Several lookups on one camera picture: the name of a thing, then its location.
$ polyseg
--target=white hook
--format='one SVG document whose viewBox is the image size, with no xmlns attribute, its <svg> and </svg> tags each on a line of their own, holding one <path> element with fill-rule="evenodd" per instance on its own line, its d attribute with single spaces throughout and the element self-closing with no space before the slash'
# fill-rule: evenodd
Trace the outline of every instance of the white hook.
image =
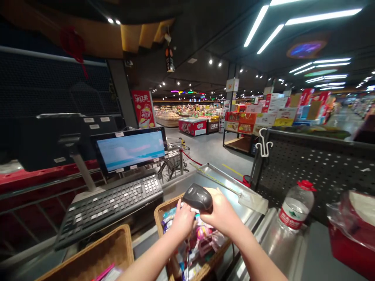
<svg viewBox="0 0 375 281">
<path fill-rule="evenodd" d="M 257 143 L 255 147 L 257 149 L 260 149 L 260 153 L 262 157 L 268 157 L 270 155 L 269 147 L 268 145 L 271 145 L 270 147 L 273 147 L 273 142 L 267 142 L 264 143 L 264 136 L 262 136 L 262 131 L 267 130 L 266 128 L 262 128 L 259 130 L 259 137 L 262 139 L 262 143 Z"/>
</svg>

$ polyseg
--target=plastic bag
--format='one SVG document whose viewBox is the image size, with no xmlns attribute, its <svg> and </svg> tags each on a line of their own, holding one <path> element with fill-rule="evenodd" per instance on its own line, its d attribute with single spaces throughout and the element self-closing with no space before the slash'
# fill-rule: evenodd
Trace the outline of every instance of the plastic bag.
<svg viewBox="0 0 375 281">
<path fill-rule="evenodd" d="M 327 217 L 347 238 L 375 252 L 374 196 L 347 191 L 340 202 L 327 204 Z"/>
</svg>

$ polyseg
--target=gray floor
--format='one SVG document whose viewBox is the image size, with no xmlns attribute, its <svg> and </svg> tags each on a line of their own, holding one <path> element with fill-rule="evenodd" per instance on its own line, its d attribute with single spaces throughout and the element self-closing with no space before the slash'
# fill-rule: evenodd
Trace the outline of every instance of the gray floor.
<svg viewBox="0 0 375 281">
<path fill-rule="evenodd" d="M 332 117 L 327 122 L 327 126 L 339 128 L 348 131 L 352 135 L 347 137 L 346 141 L 351 141 L 354 138 L 355 132 L 363 124 L 363 119 L 348 108 L 341 108 L 340 112 L 332 115 Z"/>
<path fill-rule="evenodd" d="M 183 138 L 186 145 L 190 147 L 190 157 L 195 161 L 201 164 L 211 163 L 238 180 L 242 180 L 241 176 L 232 172 L 230 169 L 223 166 L 223 164 L 242 175 L 250 175 L 254 159 L 234 150 L 224 148 L 223 134 L 212 133 L 192 137 L 181 133 L 178 128 L 165 128 L 165 132 L 169 139 L 168 141 L 173 141 L 171 138 Z M 235 133 L 226 133 L 225 141 L 236 138 L 236 135 Z"/>
</svg>

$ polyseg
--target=keyboard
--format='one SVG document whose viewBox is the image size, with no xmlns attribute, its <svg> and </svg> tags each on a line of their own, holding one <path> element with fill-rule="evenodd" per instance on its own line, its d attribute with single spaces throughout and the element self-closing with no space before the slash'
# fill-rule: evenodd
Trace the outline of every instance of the keyboard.
<svg viewBox="0 0 375 281">
<path fill-rule="evenodd" d="M 63 249 L 88 237 L 156 200 L 162 193 L 156 175 L 151 175 L 71 204 L 54 248 Z"/>
</svg>

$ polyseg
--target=cashier's hand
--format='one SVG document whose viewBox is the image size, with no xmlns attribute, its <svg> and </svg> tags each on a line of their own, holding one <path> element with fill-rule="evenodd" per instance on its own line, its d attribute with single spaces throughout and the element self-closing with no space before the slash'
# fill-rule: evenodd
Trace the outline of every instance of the cashier's hand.
<svg viewBox="0 0 375 281">
<path fill-rule="evenodd" d="M 212 225 L 225 236 L 232 238 L 236 230 L 243 226 L 241 219 L 234 211 L 228 199 L 221 193 L 219 189 L 205 189 L 212 196 L 213 211 L 211 214 L 201 212 L 200 218 L 205 223 Z"/>
<path fill-rule="evenodd" d="M 173 219 L 172 227 L 169 231 L 172 231 L 177 237 L 181 239 L 181 242 L 185 240 L 194 226 L 195 212 L 192 212 L 191 207 L 184 203 L 180 209 L 181 199 L 177 202 L 177 210 Z"/>
</svg>

